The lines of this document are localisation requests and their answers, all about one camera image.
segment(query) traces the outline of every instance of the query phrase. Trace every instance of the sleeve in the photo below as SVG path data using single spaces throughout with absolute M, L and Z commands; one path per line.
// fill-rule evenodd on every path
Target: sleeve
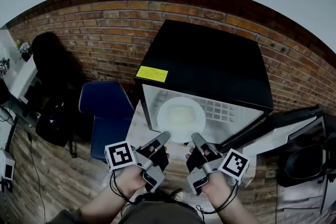
M 80 220 L 77 211 L 70 212 L 68 210 L 62 210 L 56 217 L 46 224 L 84 224 L 84 222 Z

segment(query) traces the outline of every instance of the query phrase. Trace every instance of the wire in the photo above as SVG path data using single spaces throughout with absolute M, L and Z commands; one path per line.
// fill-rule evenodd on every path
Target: wire
M 1 78 L 2 78 L 2 80 L 3 81 L 5 81 L 4 80 L 4 75 L 1 73 Z M 7 118 L 7 120 L 5 120 L 1 115 L 0 115 L 0 122 L 7 122 L 8 124 L 10 124 L 9 122 L 8 122 L 8 120 L 9 120 L 9 118 L 11 117 L 11 114 L 10 114 L 10 112 L 11 112 L 11 97 L 9 96 L 9 99 L 8 99 L 8 109 L 9 109 L 9 115 L 8 115 L 8 118 Z
M 35 172 L 37 174 L 37 179 L 38 179 L 38 193 L 40 194 L 40 198 L 41 198 L 41 201 L 42 201 L 42 205 L 43 205 L 43 211 L 44 211 L 44 223 L 46 222 L 46 207 L 44 206 L 44 202 L 43 202 L 43 199 L 42 199 L 42 194 L 41 194 L 41 182 L 40 182 L 40 177 L 38 175 L 38 172 L 37 172 L 37 169 L 36 169 L 36 166 L 35 166 L 35 163 L 34 163 L 34 159 L 33 159 L 33 154 L 32 154 L 32 145 L 33 145 L 33 142 L 32 142 L 32 137 L 30 136 L 30 134 L 28 135 L 28 139 L 30 141 L 30 156 L 31 156 L 31 161 L 33 163 L 33 166 L 34 166 L 34 169 L 35 169 Z
M 196 209 L 201 212 L 202 218 L 203 218 L 203 222 L 204 222 L 204 215 L 211 215 L 211 214 L 215 214 L 215 213 L 218 213 L 218 212 L 222 211 L 224 208 L 226 208 L 236 198 L 237 193 L 238 193 L 238 181 L 236 181 L 236 184 L 233 186 L 232 191 L 231 191 L 229 197 L 225 200 L 225 202 L 221 206 L 219 206 L 214 211 L 209 211 L 209 212 L 208 211 L 204 211 L 203 208 L 200 205 L 197 205 Z
M 118 191 L 118 193 L 113 189 L 113 187 L 112 187 L 112 177 L 113 177 L 113 182 L 114 182 L 114 185 L 115 185 L 115 187 L 116 187 L 116 189 L 117 189 L 117 191 Z M 115 179 L 115 171 L 113 171 L 112 172 L 112 174 L 111 174 L 111 177 L 110 177 L 110 188 L 111 188 L 111 190 L 116 194 L 116 195 L 118 195 L 119 197 L 121 197 L 121 198 L 123 198 L 126 202 L 128 202 L 129 204 L 132 204 L 132 205 L 136 205 L 137 203 L 136 202 L 132 202 L 132 201 L 130 201 L 126 196 L 125 196 L 125 194 L 124 193 L 122 193 L 122 191 L 120 190 L 120 188 L 118 187 L 118 185 L 117 185 L 117 181 L 116 181 L 116 179 Z
M 130 206 L 131 204 L 126 204 L 122 209 L 121 209 L 121 212 L 120 212 L 120 216 L 122 217 L 122 213 L 124 212 L 124 209 L 127 207 L 127 206 Z

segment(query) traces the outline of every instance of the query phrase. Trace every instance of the blue chair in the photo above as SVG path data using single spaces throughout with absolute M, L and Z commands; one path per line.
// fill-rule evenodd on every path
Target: blue chair
M 95 116 L 91 156 L 105 161 L 105 146 L 126 139 L 134 114 L 132 104 L 117 81 L 88 82 L 82 88 L 79 111 Z

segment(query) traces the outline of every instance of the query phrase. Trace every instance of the yellow label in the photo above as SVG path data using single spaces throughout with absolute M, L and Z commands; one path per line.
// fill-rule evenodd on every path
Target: yellow label
M 139 78 L 151 79 L 151 80 L 164 82 L 166 80 L 167 74 L 168 74 L 168 71 L 166 70 L 141 66 L 136 75 Z

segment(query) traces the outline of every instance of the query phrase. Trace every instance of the brick wall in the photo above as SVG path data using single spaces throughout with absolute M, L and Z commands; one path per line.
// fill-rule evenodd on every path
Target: brick wall
M 30 42 L 52 31 L 88 79 L 132 83 L 165 19 L 256 40 L 275 110 L 321 103 L 336 114 L 335 54 L 289 18 L 250 0 L 48 0 L 7 27 L 15 40 Z

